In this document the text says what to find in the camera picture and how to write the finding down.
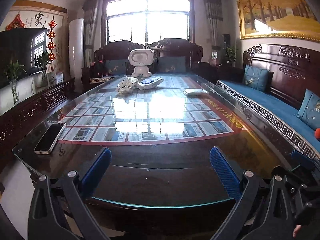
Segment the person right hand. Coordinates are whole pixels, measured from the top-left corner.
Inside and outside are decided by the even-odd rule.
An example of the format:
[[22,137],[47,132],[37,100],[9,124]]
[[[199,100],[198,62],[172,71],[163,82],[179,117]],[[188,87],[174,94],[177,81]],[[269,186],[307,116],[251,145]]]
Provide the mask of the person right hand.
[[296,238],[297,234],[299,233],[300,229],[302,228],[301,225],[296,225],[294,231],[293,231],[293,237]]

